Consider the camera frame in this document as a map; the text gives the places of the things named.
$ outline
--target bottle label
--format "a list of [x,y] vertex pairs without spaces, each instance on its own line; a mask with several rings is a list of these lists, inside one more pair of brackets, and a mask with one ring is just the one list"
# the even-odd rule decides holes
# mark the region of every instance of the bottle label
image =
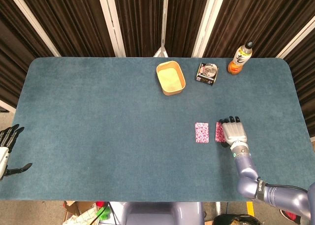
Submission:
[[241,47],[239,47],[239,49],[235,53],[235,56],[233,58],[233,62],[236,65],[244,65],[247,62],[247,60],[250,59],[251,56],[252,56],[252,53],[246,54],[241,50]]

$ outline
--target robotic arm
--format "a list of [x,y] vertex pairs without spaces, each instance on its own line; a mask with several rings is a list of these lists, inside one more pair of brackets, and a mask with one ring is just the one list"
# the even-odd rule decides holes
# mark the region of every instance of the robotic arm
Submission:
[[227,144],[240,177],[237,190],[244,197],[311,220],[315,225],[315,183],[309,190],[287,185],[272,185],[261,180],[252,161],[243,124],[238,117],[220,120]]
[[24,130],[24,128],[18,127],[19,125],[16,124],[11,128],[0,131],[0,180],[2,180],[4,176],[22,173],[28,170],[32,165],[32,163],[28,163],[22,168],[7,169],[8,159],[16,142],[16,138],[18,138],[19,134]]

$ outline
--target cable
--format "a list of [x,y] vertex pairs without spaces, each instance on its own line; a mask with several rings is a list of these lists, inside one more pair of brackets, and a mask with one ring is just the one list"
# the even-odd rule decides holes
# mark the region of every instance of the cable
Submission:
[[112,211],[112,213],[113,213],[113,217],[114,217],[115,225],[117,225],[117,223],[116,223],[116,219],[115,219],[116,214],[115,214],[115,212],[114,212],[114,210],[113,210],[113,207],[112,207],[112,205],[110,204],[110,202],[108,202],[108,205],[109,205],[109,209],[110,209],[110,210]]
[[300,187],[295,187],[295,186],[289,186],[289,185],[275,185],[275,184],[269,184],[269,183],[266,183],[266,186],[292,188],[292,189],[301,190],[301,191],[307,193],[307,190],[306,190],[306,189],[303,189],[303,188],[300,188]]
[[89,225],[92,225],[102,215],[102,213],[104,213],[107,206],[108,206],[108,203],[107,203],[106,207],[104,208],[103,212],[101,212]]

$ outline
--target pink patterned card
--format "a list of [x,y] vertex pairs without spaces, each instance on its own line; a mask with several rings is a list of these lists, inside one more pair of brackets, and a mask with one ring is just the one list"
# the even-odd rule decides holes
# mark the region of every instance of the pink patterned card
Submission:
[[195,123],[196,142],[209,143],[209,124]]
[[222,124],[219,122],[216,125],[216,142],[225,142]]

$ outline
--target green object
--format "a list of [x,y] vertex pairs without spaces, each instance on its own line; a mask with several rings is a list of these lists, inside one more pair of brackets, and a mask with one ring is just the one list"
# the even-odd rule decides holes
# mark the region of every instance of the green object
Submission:
[[99,217],[98,217],[98,219],[99,220],[101,220],[101,221],[103,221],[103,220],[106,220],[106,219],[108,219],[108,215],[110,214],[110,208],[104,208],[104,207],[102,207],[102,208],[100,208],[98,211],[97,211],[97,213],[96,213],[96,215],[98,216],[99,214],[101,214]]

